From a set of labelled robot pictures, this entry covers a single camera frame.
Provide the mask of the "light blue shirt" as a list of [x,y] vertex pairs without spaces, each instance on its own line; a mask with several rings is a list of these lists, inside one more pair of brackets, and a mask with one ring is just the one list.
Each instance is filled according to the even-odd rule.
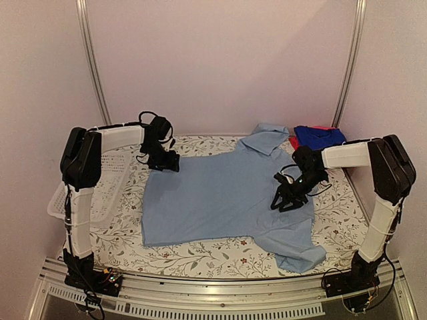
[[143,244],[251,237],[281,269],[304,273],[323,262],[325,249],[312,242],[314,204],[287,212],[270,207],[274,175],[292,164],[281,148],[288,136],[285,127],[260,124],[231,152],[184,157],[178,172],[152,171],[143,193]]

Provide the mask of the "blue printed t-shirt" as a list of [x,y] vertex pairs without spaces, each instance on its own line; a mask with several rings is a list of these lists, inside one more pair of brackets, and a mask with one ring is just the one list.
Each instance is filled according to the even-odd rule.
[[344,134],[337,128],[294,127],[299,146],[308,146],[311,150],[322,150],[346,142]]

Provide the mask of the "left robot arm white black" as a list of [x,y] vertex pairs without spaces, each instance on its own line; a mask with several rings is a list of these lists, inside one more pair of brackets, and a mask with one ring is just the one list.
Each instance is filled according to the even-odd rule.
[[165,144],[173,145],[173,127],[156,116],[151,123],[130,122],[104,127],[71,130],[60,162],[65,185],[65,229],[63,251],[69,274],[84,289],[94,289],[99,275],[93,270],[94,255],[89,239],[90,208],[93,190],[101,178],[101,157],[108,151],[139,145],[148,157],[146,165],[157,171],[179,170],[179,155]]

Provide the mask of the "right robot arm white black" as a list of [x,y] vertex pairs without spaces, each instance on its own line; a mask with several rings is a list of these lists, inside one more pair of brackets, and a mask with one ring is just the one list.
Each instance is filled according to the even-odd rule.
[[341,145],[312,150],[301,146],[292,155],[301,175],[294,181],[276,173],[279,182],[271,209],[280,212],[299,209],[308,201],[309,192],[328,180],[329,169],[370,167],[376,193],[376,203],[368,232],[360,249],[352,258],[345,285],[358,291],[375,276],[385,257],[386,244],[400,223],[405,198],[416,180],[416,170],[396,135],[356,140]]

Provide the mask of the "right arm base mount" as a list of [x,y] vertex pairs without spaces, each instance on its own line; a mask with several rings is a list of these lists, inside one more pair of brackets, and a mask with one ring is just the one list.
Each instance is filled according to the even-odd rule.
[[367,278],[353,277],[351,271],[343,272],[330,268],[321,278],[321,287],[327,297],[336,297],[378,287],[380,279],[376,274]]

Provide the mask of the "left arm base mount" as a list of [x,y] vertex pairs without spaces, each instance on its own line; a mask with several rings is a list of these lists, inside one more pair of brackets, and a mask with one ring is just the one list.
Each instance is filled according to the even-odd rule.
[[123,274],[112,268],[98,270],[68,269],[65,284],[78,289],[118,297],[121,291]]

